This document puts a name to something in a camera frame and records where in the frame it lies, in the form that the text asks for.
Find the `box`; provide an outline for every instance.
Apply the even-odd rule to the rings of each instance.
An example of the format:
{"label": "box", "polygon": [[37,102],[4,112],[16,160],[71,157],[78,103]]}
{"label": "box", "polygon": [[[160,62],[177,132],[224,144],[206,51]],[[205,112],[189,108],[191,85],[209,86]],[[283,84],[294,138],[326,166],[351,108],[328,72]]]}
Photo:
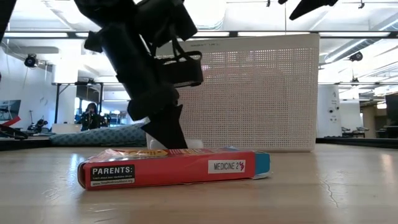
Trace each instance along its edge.
{"label": "box", "polygon": [[87,190],[259,179],[270,174],[262,151],[221,149],[107,149],[78,167],[79,184]]}

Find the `white perforated panel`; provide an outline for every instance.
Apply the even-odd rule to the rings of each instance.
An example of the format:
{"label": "white perforated panel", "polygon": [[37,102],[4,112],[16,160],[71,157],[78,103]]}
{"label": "white perforated panel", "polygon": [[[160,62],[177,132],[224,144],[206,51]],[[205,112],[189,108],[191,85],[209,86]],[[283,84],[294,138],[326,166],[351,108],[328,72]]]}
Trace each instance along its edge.
{"label": "white perforated panel", "polygon": [[[193,40],[182,47],[203,52],[205,79],[179,89],[186,138],[206,147],[313,150],[318,35]],[[170,46],[160,53],[170,55]]]}

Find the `desk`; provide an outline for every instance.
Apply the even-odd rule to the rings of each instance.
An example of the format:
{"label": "desk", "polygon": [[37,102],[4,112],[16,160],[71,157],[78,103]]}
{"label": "desk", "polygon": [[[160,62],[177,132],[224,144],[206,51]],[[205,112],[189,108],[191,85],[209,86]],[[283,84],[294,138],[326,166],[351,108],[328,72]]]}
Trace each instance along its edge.
{"label": "desk", "polygon": [[269,179],[87,192],[80,161],[100,148],[0,152],[1,223],[393,223],[398,151],[317,145],[271,154]]}

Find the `ceiling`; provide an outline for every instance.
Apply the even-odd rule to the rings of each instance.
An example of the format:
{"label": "ceiling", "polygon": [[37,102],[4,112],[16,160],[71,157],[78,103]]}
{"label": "ceiling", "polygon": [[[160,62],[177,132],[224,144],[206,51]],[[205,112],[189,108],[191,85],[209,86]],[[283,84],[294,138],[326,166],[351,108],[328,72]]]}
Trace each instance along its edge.
{"label": "ceiling", "polygon": [[[295,21],[287,18],[300,0],[289,0],[279,5],[276,0],[185,0],[185,6],[200,30],[238,31],[397,31],[398,1],[364,0],[365,6],[359,9],[359,1],[339,0],[335,7],[319,8]],[[99,30],[99,27],[82,16],[69,0],[18,0],[9,23],[9,32],[19,31],[76,31]],[[385,39],[374,44],[360,43],[364,59],[360,62],[344,60],[342,51],[353,47],[361,39],[321,39],[320,63],[322,65],[319,82],[349,82],[353,75],[361,82],[398,81],[398,40]],[[11,39],[7,41],[15,55],[24,57],[20,49],[25,47],[55,47],[64,49],[71,45],[82,45],[83,40],[60,39]],[[43,50],[41,60],[57,63],[59,54]],[[81,51],[79,77],[95,78],[99,82],[116,82],[115,72],[108,59]],[[351,98],[352,93],[363,96],[375,95],[379,86],[368,85],[352,88],[340,86],[341,97]],[[108,86],[106,91],[123,90],[122,86]]]}

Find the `person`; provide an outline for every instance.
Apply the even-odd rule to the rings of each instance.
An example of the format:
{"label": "person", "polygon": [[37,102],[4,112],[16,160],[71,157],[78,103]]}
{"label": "person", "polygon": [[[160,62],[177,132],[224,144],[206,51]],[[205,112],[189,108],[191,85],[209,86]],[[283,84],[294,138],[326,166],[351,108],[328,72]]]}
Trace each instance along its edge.
{"label": "person", "polygon": [[95,103],[90,103],[86,111],[80,116],[81,130],[91,130],[101,127],[101,116]]}

